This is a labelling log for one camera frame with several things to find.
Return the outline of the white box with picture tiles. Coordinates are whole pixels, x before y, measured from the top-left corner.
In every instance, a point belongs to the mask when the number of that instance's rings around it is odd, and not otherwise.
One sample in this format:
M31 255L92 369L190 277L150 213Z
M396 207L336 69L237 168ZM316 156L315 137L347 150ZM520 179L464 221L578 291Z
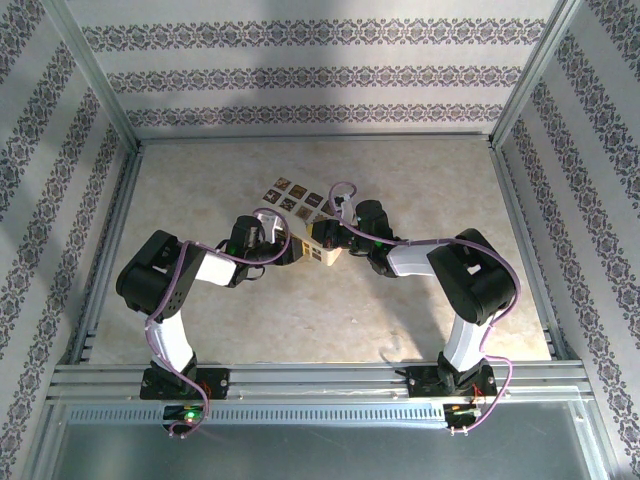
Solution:
M340 248L327 250L310 236L310 225L331 220L333 215L328 201L329 186L303 174L280 176L260 195L261 206L279 212L287 221L291 235L303 241L296 249L302 256L330 267L340 256Z

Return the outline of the grey metal sheet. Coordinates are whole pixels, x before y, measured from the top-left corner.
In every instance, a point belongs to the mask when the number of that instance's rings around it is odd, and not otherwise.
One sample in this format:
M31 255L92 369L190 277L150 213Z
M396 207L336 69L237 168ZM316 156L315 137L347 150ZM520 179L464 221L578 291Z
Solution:
M13 480L624 480L578 402L509 403L468 434L409 426L70 425L60 405Z

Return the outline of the thin aluminium frame rail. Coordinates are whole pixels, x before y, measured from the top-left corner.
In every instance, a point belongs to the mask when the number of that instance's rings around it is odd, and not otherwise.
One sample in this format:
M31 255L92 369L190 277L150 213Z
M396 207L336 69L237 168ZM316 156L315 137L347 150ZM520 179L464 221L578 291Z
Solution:
M418 141L418 140L481 140L489 142L490 134L480 132L454 133L361 133L361 134L314 134L314 135L252 135L214 137L166 137L142 139L143 146L169 144L223 144L223 143L304 143L340 141Z

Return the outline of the long triple aluminium frame rail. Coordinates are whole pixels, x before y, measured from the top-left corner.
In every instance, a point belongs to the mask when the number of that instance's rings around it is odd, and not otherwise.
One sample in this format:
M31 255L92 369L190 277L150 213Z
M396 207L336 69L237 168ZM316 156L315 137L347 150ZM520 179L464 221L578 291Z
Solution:
M399 370L429 363L386 364L256 364L213 365L230 371L228 400L378 401L411 398ZM46 397L69 402L141 399L142 365L75 365L55 369ZM594 394L579 361L519 362L509 372L493 367L497 389L507 400L559 401L592 399Z

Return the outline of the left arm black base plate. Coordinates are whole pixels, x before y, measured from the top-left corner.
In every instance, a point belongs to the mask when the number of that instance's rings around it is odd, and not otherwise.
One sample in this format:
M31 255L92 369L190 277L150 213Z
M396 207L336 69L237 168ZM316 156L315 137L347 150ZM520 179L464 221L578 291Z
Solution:
M187 377L194 381L210 400L224 400L230 384L225 368L191 368ZM139 396L143 400L198 400L201 394L173 373L153 364L144 370Z

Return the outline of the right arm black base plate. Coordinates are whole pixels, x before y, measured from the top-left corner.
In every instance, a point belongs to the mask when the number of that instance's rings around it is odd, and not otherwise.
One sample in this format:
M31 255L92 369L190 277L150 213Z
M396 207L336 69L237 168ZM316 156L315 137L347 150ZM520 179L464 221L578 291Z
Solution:
M486 362L465 372L443 366L409 366L405 373L411 398L484 397L498 393L494 371Z

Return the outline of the aluminium frame post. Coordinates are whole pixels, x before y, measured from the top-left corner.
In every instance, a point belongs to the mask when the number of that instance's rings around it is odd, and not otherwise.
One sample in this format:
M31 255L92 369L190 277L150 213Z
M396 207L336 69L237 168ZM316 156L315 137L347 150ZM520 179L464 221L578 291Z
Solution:
M528 102L531 92L544 74L559 42L583 3L584 0L557 1L539 42L532 50L513 92L488 137L492 149L499 147L508 136L520 112Z
M71 51L85 80L94 90L120 138L130 151L137 151L139 139L67 2L65 0L40 1Z

